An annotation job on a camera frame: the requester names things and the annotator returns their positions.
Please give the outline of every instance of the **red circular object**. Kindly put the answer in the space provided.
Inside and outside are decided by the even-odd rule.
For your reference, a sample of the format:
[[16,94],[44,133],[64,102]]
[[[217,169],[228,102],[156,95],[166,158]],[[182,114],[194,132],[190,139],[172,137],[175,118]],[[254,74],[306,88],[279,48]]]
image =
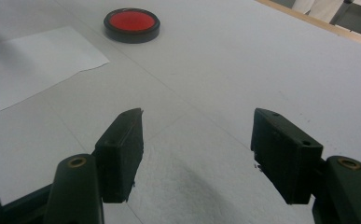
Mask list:
[[151,28],[155,21],[154,19],[139,11],[123,11],[114,14],[109,19],[110,25],[126,31],[142,31]]
[[140,8],[120,8],[104,18],[107,36],[123,43],[145,43],[160,33],[160,20],[153,13]]

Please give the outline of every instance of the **red button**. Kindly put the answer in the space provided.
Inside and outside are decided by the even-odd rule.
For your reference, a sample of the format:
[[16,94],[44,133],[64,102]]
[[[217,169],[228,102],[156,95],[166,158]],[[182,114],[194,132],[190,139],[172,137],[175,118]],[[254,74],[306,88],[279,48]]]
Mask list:
[[110,24],[117,29],[126,31],[142,31],[151,28],[155,22],[154,19],[138,11],[123,11],[113,15]]

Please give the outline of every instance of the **paper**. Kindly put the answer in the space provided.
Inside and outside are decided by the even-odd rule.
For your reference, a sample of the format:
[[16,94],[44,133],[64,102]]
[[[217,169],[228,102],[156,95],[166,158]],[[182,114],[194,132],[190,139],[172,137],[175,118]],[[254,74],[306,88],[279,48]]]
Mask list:
[[109,63],[71,27],[0,43],[0,110]]

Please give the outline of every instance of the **screw hole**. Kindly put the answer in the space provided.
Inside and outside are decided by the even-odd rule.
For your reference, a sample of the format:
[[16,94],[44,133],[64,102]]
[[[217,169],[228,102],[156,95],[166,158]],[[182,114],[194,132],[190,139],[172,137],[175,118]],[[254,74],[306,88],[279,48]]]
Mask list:
[[70,168],[77,168],[80,167],[82,165],[84,165],[87,162],[87,160],[83,157],[76,157],[71,159],[69,162],[67,162],[67,165]]
[[348,168],[348,169],[351,169],[351,170],[359,170],[361,169],[361,165],[358,163],[358,162],[355,162],[355,161],[350,161],[350,160],[347,160],[345,158],[339,158],[338,159],[338,162]]
[[302,141],[302,144],[307,147],[311,145],[311,143],[308,141]]

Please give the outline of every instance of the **white table surface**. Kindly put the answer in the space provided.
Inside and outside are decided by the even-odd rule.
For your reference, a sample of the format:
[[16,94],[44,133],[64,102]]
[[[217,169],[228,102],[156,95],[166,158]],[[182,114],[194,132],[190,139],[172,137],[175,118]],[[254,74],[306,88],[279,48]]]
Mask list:
[[[111,10],[161,21],[155,40],[109,40]],[[313,223],[254,167],[256,107],[281,113],[361,161],[361,45],[250,0],[0,0],[0,41],[72,26],[110,63],[0,112],[0,198],[51,183],[68,156],[91,153],[121,112],[145,110],[145,155],[106,223]]]

